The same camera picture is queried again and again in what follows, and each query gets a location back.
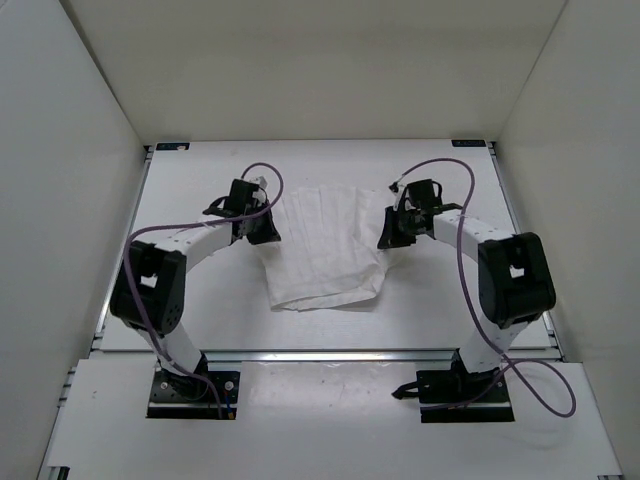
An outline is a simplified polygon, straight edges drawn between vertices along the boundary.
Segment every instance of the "folded cloth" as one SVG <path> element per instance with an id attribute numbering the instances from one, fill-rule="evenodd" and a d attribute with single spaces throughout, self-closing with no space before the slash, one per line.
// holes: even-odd
<path id="1" fill-rule="evenodd" d="M 273 208 L 281 242 L 257 247 L 272 308 L 331 308 L 375 297 L 397 251 L 376 248 L 388 192 L 299 188 Z"/>

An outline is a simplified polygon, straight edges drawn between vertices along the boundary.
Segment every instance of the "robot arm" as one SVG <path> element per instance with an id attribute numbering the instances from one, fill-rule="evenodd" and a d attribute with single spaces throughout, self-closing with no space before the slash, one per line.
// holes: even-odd
<path id="1" fill-rule="evenodd" d="M 406 186 L 394 184 L 391 189 L 396 202 L 386 209 L 379 249 L 412 245 L 420 234 L 457 246 L 461 207 L 442 203 L 440 184 L 421 180 Z M 555 290 L 540 239 L 533 233 L 515 235 L 465 218 L 461 249 L 478 264 L 480 326 L 486 337 L 506 352 L 529 323 L 555 305 Z M 490 380 L 501 361 L 501 354 L 475 329 L 467 344 L 454 354 L 451 384 L 464 397 L 466 385 Z"/>
<path id="2" fill-rule="evenodd" d="M 227 197 L 214 201 L 199 218 L 202 227 L 178 231 L 156 243 L 135 241 L 129 256 L 136 287 L 149 315 L 154 332 L 146 330 L 133 300 L 129 284 L 121 268 L 110 301 L 111 313 L 133 328 L 149 343 L 158 356 L 166 380 L 186 396 L 197 397 L 204 384 L 193 381 L 156 351 L 154 334 L 161 348 L 173 362 L 189 373 L 206 371 L 206 357 L 189 339 L 180 323 L 184 310 L 186 274 L 217 250 L 247 237 L 253 245 L 279 241 L 271 212 L 241 222 L 206 225 L 217 218 L 250 215 L 268 205 L 266 181 L 259 177 L 250 181 L 234 180 Z"/>

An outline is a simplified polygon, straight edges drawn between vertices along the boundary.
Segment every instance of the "white wall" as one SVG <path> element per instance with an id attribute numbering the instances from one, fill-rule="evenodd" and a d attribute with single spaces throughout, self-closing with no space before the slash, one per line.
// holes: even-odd
<path id="1" fill-rule="evenodd" d="M 495 139 L 564 0 L 63 0 L 143 141 Z"/>
<path id="2" fill-rule="evenodd" d="M 554 313 L 628 478 L 640 478 L 640 2 L 570 1 L 498 142 Z"/>
<path id="3" fill-rule="evenodd" d="M 35 478 L 144 153 L 55 0 L 0 7 L 0 478 Z"/>

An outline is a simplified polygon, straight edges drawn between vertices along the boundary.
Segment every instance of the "white panel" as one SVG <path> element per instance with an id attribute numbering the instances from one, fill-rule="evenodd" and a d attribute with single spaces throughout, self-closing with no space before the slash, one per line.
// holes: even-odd
<path id="1" fill-rule="evenodd" d="M 470 213 L 512 231 L 488 150 L 454 148 L 449 140 L 192 143 L 188 151 L 156 152 L 135 225 L 196 220 L 215 198 L 229 191 L 244 167 L 259 160 L 280 169 L 287 189 L 342 183 L 386 190 L 420 160 L 443 156 L 469 162 L 476 173 Z M 263 171 L 273 198 L 277 179 Z M 430 165 L 408 177 L 421 178 L 441 182 L 447 202 L 462 203 L 467 194 L 468 174 L 458 165 Z M 393 200 L 389 193 L 389 204 Z M 379 214 L 382 224 L 384 211 Z M 142 238 L 152 241 L 162 235 Z M 330 310 L 271 311 L 264 267 L 243 240 L 189 272 L 182 320 L 196 346 L 205 350 L 448 349 L 466 343 L 473 324 L 462 297 L 454 249 L 424 236 L 405 255 L 405 261 L 387 273 L 379 297 L 371 301 Z M 465 267 L 477 298 L 476 265 L 465 259 Z M 514 346 L 548 347 L 544 323 L 533 323 Z M 114 320 L 107 325 L 102 348 L 149 347 Z"/>
<path id="2" fill-rule="evenodd" d="M 495 139 L 563 0 L 67 0 L 145 142 Z"/>
<path id="3" fill-rule="evenodd" d="M 144 153 L 60 5 L 0 7 L 0 477 L 35 478 Z"/>
<path id="4" fill-rule="evenodd" d="M 80 363 L 49 465 L 69 480 L 584 480 L 619 473 L 581 365 L 558 364 L 578 397 L 558 420 L 512 374 L 516 421 L 420 423 L 390 393 L 410 363 L 242 366 L 236 421 L 148 420 L 149 358 Z M 523 373 L 556 408 L 569 399 L 548 370 Z"/>
<path id="5" fill-rule="evenodd" d="M 640 478 L 639 22 L 635 0 L 569 2 L 499 143 L 625 478 Z"/>

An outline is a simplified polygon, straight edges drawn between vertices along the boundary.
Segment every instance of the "black mounting plate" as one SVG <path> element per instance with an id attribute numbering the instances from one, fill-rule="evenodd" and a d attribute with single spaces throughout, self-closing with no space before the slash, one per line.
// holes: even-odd
<path id="1" fill-rule="evenodd" d="M 420 370 L 417 372 L 418 394 L 421 405 L 442 405 L 464 402 L 482 393 L 487 383 L 467 385 L 464 392 L 456 388 L 429 388 L 432 386 L 451 386 L 450 370 Z M 504 379 L 500 380 L 485 395 L 464 408 L 429 410 L 420 407 L 422 423 L 487 423 L 513 422 L 513 409 L 509 390 Z"/>
<path id="2" fill-rule="evenodd" d="M 208 371 L 207 376 L 215 385 L 218 395 L 220 395 L 222 418 L 219 418 L 215 398 L 209 390 L 201 398 L 184 397 L 165 381 L 165 377 L 160 370 L 156 370 L 153 376 L 149 404 L 147 406 L 147 418 L 235 420 L 237 416 L 240 372 Z M 225 391 L 224 384 L 229 381 L 233 382 L 233 389 Z M 229 398 L 231 409 L 227 408 L 225 392 Z"/>

